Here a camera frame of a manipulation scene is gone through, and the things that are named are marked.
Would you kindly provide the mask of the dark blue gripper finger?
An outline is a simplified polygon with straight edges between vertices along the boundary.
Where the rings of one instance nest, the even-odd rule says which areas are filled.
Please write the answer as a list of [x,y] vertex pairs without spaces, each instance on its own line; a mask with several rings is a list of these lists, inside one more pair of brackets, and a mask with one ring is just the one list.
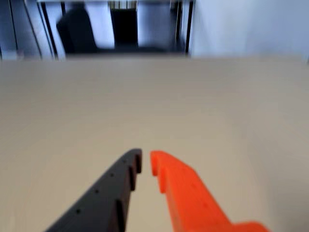
[[124,232],[141,170],[142,150],[127,151],[47,231]]

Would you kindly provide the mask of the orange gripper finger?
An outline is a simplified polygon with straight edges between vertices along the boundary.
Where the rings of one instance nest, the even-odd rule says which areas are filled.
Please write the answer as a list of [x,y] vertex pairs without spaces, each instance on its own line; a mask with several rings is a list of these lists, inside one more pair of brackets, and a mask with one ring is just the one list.
[[258,222],[232,223],[198,174],[171,154],[150,153],[152,174],[165,194],[175,232],[266,232]]

